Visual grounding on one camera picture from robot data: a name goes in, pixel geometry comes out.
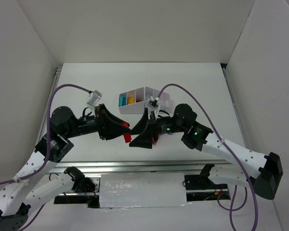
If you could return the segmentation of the small red lego brick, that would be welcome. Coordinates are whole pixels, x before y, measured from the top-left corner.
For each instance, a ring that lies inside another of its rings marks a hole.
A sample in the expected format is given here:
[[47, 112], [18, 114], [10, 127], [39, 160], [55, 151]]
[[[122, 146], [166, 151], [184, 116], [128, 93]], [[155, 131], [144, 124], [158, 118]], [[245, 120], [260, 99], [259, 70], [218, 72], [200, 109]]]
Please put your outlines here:
[[[123, 125], [124, 127], [126, 127], [126, 128], [129, 128], [129, 127], [130, 127], [129, 123], [127, 123], [127, 122], [122, 123], [122, 125]], [[127, 132], [127, 133], [125, 133], [125, 134], [123, 134], [123, 137], [124, 137], [125, 143], [130, 143], [130, 142], [132, 141], [131, 132], [130, 132], [130, 131]]]

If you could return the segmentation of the teal frog flower lego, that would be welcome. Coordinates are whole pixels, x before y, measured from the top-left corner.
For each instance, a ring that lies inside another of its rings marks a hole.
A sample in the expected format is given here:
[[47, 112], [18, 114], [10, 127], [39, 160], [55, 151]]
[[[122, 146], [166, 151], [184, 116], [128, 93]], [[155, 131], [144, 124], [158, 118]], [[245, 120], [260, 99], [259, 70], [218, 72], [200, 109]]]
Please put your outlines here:
[[119, 106], [119, 107], [123, 107], [123, 106], [126, 106], [126, 105], [127, 105], [127, 96], [121, 94], [121, 95], [119, 96], [118, 106]]

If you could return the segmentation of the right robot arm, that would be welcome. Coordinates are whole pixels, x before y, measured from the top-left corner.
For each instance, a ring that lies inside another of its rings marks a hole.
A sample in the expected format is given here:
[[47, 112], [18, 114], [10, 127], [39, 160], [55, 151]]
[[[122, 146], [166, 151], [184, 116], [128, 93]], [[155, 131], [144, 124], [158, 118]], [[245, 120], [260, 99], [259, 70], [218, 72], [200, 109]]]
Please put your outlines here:
[[197, 114], [185, 103], [175, 107], [172, 117], [157, 118], [145, 109], [131, 130], [136, 138], [129, 146], [151, 149], [160, 135], [181, 132], [181, 140], [189, 149], [215, 155], [237, 167], [217, 168], [214, 164], [207, 164], [200, 173], [205, 183], [249, 187], [256, 195], [273, 200], [283, 176], [280, 156], [273, 152], [258, 153], [219, 137], [212, 129], [198, 123], [196, 118]]

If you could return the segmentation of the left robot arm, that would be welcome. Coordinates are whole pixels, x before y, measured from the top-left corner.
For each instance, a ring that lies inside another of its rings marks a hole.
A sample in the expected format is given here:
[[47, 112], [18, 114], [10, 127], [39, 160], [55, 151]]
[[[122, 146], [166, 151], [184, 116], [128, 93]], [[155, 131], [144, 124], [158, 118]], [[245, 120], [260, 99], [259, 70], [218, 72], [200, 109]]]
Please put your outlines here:
[[36, 185], [73, 148], [70, 138], [97, 132], [100, 139], [112, 140], [129, 134], [129, 126], [104, 104], [80, 118], [67, 106], [56, 108], [50, 118], [50, 141], [43, 136], [12, 182], [0, 191], [0, 231], [20, 230], [38, 207], [61, 193], [93, 193], [95, 183], [76, 167], [68, 167], [39, 188]]

